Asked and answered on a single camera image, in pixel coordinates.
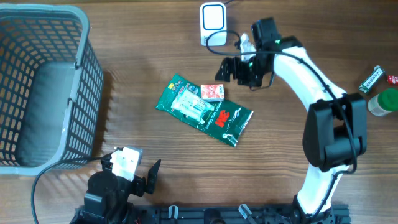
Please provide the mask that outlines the red white small box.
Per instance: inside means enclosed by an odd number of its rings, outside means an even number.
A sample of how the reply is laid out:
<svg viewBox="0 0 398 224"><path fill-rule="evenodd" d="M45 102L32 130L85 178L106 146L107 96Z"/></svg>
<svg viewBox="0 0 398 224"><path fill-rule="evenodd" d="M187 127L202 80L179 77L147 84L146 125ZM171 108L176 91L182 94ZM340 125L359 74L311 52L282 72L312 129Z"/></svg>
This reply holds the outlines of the red white small box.
<svg viewBox="0 0 398 224"><path fill-rule="evenodd" d="M224 100L224 85L201 85L201 98L207 102L219 102Z"/></svg>

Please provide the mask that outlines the teal white wipes packet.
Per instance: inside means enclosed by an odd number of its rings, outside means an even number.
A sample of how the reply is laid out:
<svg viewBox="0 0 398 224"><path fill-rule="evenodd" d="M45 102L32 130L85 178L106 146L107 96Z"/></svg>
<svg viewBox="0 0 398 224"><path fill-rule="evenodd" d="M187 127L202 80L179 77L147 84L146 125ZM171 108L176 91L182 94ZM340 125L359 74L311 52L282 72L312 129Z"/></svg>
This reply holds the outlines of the teal white wipes packet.
<svg viewBox="0 0 398 224"><path fill-rule="evenodd" d="M184 90L179 96L177 96L172 102L171 108L178 110L200 124L205 123L205 120L203 119L205 113L214 110L214 106L212 104L193 94L189 90Z"/></svg>

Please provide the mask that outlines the green 3M gloves package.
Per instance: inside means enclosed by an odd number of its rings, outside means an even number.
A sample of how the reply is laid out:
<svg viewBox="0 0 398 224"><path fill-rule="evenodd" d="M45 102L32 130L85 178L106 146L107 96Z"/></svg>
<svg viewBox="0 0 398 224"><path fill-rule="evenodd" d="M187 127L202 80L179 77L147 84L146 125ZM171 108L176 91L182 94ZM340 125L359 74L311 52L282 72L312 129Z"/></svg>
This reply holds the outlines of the green 3M gloves package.
<svg viewBox="0 0 398 224"><path fill-rule="evenodd" d="M209 102L214 106L213 111L208 111L203 116L204 124L172 109L171 104L184 90L189 90L201 98L200 86L176 74L165 87L155 108L165 111L181 122L215 138L221 142L235 147L246 125L253 115L253 111L229 100Z"/></svg>

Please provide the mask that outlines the green white gum pack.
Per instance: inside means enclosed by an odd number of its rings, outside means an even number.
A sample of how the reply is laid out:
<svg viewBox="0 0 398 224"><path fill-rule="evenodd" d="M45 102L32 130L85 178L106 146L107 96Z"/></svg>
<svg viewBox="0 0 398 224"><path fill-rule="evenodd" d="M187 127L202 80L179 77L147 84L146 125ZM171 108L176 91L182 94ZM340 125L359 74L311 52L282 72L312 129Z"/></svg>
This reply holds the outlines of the green white gum pack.
<svg viewBox="0 0 398 224"><path fill-rule="evenodd" d="M358 90L368 94L384 75L385 70L380 65L375 66L373 72L360 84Z"/></svg>

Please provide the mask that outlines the green lid spice jar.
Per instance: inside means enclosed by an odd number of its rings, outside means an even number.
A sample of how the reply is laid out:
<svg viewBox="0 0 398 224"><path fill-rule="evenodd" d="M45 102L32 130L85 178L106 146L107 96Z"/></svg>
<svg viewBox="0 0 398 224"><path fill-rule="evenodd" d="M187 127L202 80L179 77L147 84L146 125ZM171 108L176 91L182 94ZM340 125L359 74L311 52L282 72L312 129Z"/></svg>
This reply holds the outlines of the green lid spice jar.
<svg viewBox="0 0 398 224"><path fill-rule="evenodd" d="M374 116L385 116L397 111L397 90L388 88L368 101L368 110Z"/></svg>

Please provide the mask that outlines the red stick sachet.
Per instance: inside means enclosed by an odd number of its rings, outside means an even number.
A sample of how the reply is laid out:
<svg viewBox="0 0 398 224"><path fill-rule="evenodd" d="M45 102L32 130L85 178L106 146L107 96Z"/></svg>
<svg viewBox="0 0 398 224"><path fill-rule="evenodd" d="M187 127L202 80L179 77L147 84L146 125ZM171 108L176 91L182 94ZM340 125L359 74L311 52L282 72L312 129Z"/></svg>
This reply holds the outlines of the red stick sachet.
<svg viewBox="0 0 398 224"><path fill-rule="evenodd" d="M398 76L397 75L388 75L387 82L390 85L398 85Z"/></svg>

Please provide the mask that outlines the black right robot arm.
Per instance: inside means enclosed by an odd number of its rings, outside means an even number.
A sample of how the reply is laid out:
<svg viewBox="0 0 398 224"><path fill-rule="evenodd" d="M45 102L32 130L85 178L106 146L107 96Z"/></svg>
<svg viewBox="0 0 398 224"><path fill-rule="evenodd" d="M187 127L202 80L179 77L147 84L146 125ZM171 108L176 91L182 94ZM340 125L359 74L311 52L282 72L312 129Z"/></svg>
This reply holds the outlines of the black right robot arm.
<svg viewBox="0 0 398 224"><path fill-rule="evenodd" d="M331 82L294 36L282 37L273 18L251 26L252 50L243 41L238 52L223 52L226 68L215 76L237 79L252 90L272 73L283 79L307 110L302 146L309 165L304 184L294 197L292 223L316 223L329 217L331 198L343 175L358 168L367 149L366 102L359 93L348 94Z"/></svg>

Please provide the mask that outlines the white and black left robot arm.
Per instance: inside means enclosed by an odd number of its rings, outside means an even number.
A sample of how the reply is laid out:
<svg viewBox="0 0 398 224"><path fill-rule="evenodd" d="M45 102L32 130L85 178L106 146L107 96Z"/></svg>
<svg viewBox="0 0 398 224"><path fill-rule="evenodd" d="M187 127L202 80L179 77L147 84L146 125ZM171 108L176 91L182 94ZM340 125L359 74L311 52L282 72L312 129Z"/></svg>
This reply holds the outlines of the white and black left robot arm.
<svg viewBox="0 0 398 224"><path fill-rule="evenodd" d="M139 224L140 214L128 198L130 195L141 197L154 193L161 160L149 169L147 177L136 175L132 181L111 172L110 154L104 156L101 165L103 170L89 178L84 205L76 209L71 223Z"/></svg>

